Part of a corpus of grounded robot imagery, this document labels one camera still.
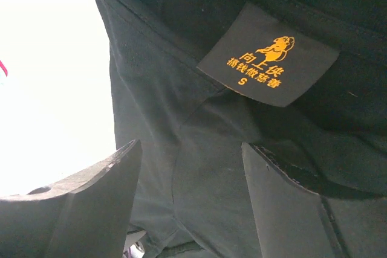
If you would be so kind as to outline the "magenta t-shirt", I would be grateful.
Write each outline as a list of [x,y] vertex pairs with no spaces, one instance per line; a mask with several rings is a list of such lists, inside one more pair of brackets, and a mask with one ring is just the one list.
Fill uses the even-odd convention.
[[8,77],[8,70],[1,61],[0,61],[0,67],[1,67],[1,77],[2,78]]

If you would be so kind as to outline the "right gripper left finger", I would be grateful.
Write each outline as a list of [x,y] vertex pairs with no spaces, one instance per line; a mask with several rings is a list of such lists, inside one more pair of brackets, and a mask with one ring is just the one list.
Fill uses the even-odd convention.
[[58,182],[1,198],[1,256],[121,257],[143,235],[129,224],[141,156],[134,140]]

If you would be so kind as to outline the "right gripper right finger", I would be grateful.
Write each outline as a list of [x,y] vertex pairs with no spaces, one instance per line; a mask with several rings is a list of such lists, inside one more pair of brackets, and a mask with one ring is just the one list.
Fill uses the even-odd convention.
[[244,143],[264,257],[385,257],[386,197],[326,179],[294,144]]

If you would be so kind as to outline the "black t-shirt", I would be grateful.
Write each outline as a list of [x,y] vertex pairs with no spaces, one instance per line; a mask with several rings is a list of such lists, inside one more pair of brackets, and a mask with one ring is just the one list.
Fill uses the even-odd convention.
[[244,143],[386,197],[386,0],[96,0],[145,257],[264,257]]

